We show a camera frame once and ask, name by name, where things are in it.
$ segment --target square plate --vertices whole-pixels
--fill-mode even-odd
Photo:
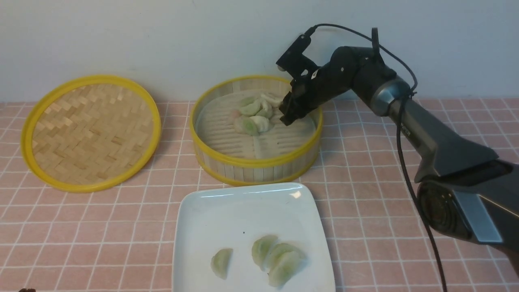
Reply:
[[[173,292],[279,291],[252,260],[253,243],[274,234],[305,252],[308,262],[281,291],[335,292],[330,252],[310,190],[277,183],[194,192],[180,205],[173,252]],[[211,258],[233,248],[227,280]]]

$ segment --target dumpling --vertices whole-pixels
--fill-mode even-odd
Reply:
[[[248,104],[244,107],[240,107],[239,111],[244,116],[253,116],[257,114],[261,109],[261,102],[259,100],[255,100],[253,103]]]
[[[259,135],[256,123],[246,116],[241,116],[234,120],[234,130],[238,134],[247,134],[250,136]]]
[[[260,133],[263,133],[263,132],[266,132],[266,131],[269,131],[270,129],[272,129],[272,124],[264,116],[255,115],[255,116],[251,116],[250,119],[256,124],[256,128],[257,128],[258,132],[260,132]]]
[[[217,277],[224,280],[227,279],[227,269],[232,254],[232,248],[224,248],[218,251],[211,259],[211,269]]]
[[[273,108],[278,108],[283,102],[283,99],[279,97],[274,97],[272,96],[272,94],[268,93],[262,93],[261,97],[265,99],[268,103],[270,103],[270,105],[272,105]]]
[[[264,98],[260,98],[261,109],[256,114],[257,116],[264,116],[265,118],[271,118],[274,115],[272,111],[272,105],[268,103]]]
[[[275,235],[265,235],[252,245],[252,260],[261,270],[268,252],[277,240],[278,237]]]
[[[268,273],[268,284],[272,287],[283,286],[296,274],[302,262],[297,251],[283,253]]]
[[[297,247],[288,243],[279,243],[272,248],[272,251],[268,254],[267,258],[265,259],[265,267],[267,269],[271,269],[272,266],[279,260],[279,258],[283,254],[289,253],[291,251],[297,252],[301,260],[304,260],[306,257],[305,254]]]
[[[244,99],[240,100],[240,107],[249,105],[249,104],[253,103],[254,101],[256,101],[256,99],[257,99],[256,96],[245,97]]]

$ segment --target green dumpling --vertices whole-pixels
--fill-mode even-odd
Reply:
[[[252,245],[252,260],[261,270],[263,270],[263,263],[268,252],[277,240],[278,237],[275,235],[265,235]]]
[[[248,104],[244,107],[240,107],[239,111],[244,116],[253,116],[258,113],[261,109],[261,102],[259,100],[255,100],[253,103]]]
[[[232,254],[232,248],[224,248],[218,251],[211,259],[211,269],[213,270],[213,273],[223,280],[227,279],[227,270]]]
[[[256,96],[245,97],[244,99],[240,100],[240,107],[246,107],[247,105],[256,101],[256,99]]]
[[[234,120],[234,130],[238,134],[247,134],[250,136],[258,136],[258,128],[256,123],[247,116],[241,116]]]
[[[296,274],[302,262],[297,251],[283,253],[268,273],[268,284],[272,287],[285,285]]]
[[[272,105],[270,105],[270,103],[268,103],[263,98],[260,99],[260,103],[261,103],[261,109],[259,110],[259,112],[256,115],[263,116],[265,118],[271,118],[274,115],[274,112],[272,111]]]
[[[305,254],[299,250],[297,247],[288,244],[288,243],[278,243],[272,248],[272,251],[268,254],[268,257],[265,259],[265,267],[267,269],[271,269],[272,266],[279,260],[279,258],[291,251],[297,252],[301,260],[305,259]]]

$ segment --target woven bamboo lid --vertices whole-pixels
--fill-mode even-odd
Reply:
[[[91,76],[49,93],[27,119],[23,156],[44,182],[69,192],[110,188],[150,159],[160,138],[151,96],[120,77]]]

